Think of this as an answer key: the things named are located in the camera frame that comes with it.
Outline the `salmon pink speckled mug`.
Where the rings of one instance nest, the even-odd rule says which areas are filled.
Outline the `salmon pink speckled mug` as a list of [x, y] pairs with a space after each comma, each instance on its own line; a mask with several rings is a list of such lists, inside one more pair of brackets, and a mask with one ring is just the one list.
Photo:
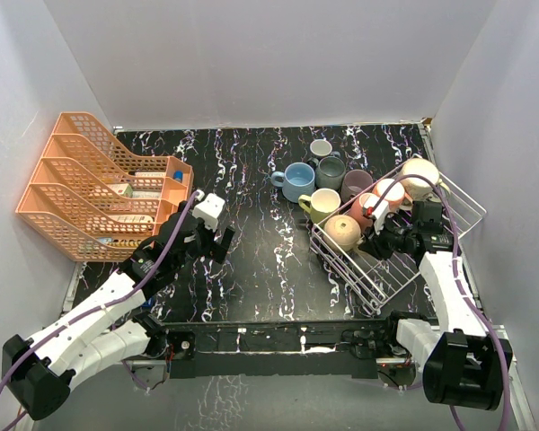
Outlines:
[[399, 210], [411, 211], [411, 197], [399, 181], [395, 185], [393, 183], [394, 179], [391, 178], [379, 180], [373, 188], [373, 193], [381, 197], [388, 190], [384, 200], [388, 202], [391, 213], [397, 213]]

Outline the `pink mug cream inside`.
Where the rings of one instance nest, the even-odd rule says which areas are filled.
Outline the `pink mug cream inside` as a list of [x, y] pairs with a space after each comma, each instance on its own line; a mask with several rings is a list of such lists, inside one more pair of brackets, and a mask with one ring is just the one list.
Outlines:
[[364, 232], [373, 224], [373, 220], [367, 218], [365, 213], [368, 208], [373, 207], [378, 201], [378, 196], [374, 193], [363, 193], [355, 197], [353, 204], [349, 210], [349, 216], [353, 218]]

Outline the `brown ceramic mug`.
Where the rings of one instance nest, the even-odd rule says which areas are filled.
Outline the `brown ceramic mug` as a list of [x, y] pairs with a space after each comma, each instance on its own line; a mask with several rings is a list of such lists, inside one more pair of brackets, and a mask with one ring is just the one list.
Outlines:
[[324, 226], [324, 240], [335, 253], [350, 251], [356, 246], [361, 237], [358, 222], [348, 215], [336, 215], [330, 218]]

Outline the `cream floral mug green inside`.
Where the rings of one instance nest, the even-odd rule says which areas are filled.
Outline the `cream floral mug green inside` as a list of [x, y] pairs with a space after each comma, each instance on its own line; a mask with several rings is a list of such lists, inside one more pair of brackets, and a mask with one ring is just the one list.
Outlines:
[[446, 194], [450, 193], [450, 188], [441, 179], [438, 168], [428, 160], [410, 159], [403, 165], [401, 175], [408, 175], [408, 178], [401, 180], [401, 184], [411, 202], [424, 200], [433, 193], [429, 182]]

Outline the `yellow green mug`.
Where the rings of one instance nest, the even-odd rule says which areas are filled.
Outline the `yellow green mug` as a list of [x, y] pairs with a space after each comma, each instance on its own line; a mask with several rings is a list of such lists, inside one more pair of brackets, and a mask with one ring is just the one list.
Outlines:
[[311, 196], [300, 196], [297, 203], [313, 224], [319, 224], [340, 207], [341, 199], [336, 190], [323, 188], [317, 189]]

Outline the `light blue mug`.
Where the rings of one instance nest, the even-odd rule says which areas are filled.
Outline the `light blue mug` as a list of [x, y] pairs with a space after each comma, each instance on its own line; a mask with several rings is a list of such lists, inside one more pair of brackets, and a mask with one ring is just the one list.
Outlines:
[[315, 172], [307, 163], [291, 163], [283, 172], [273, 172], [270, 182], [286, 200], [297, 204], [300, 197], [315, 192]]

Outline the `grey green mug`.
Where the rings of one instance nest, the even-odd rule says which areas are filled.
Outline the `grey green mug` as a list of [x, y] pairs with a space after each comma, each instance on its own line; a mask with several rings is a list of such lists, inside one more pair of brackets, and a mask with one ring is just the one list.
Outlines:
[[318, 189], [339, 190], [346, 174], [346, 164], [336, 156], [327, 156], [315, 168], [315, 184]]

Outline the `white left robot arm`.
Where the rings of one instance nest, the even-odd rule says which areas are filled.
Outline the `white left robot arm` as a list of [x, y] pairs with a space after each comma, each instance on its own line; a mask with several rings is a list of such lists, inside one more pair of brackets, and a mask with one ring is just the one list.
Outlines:
[[28, 338], [12, 335], [2, 348], [0, 394], [8, 390], [23, 414], [42, 420], [84, 380], [130, 356], [161, 356], [167, 336], [157, 323], [132, 318], [113, 324], [171, 284], [189, 263], [225, 260], [235, 230], [216, 236], [218, 212], [203, 205], [170, 216], [76, 308]]

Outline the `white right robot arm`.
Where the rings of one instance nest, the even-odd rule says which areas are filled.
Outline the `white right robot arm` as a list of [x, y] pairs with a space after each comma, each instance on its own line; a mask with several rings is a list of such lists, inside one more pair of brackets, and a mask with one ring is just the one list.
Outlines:
[[496, 409], [512, 347], [505, 339], [495, 339], [476, 313], [455, 236], [444, 226], [442, 205], [415, 202], [411, 223], [405, 226], [391, 220], [389, 205], [381, 198], [367, 198], [361, 213], [372, 224], [359, 248], [378, 260], [395, 252], [414, 259], [429, 287], [439, 324], [433, 331], [422, 317], [393, 312], [394, 326], [382, 336], [384, 349], [393, 356], [411, 354], [421, 368], [428, 401]]

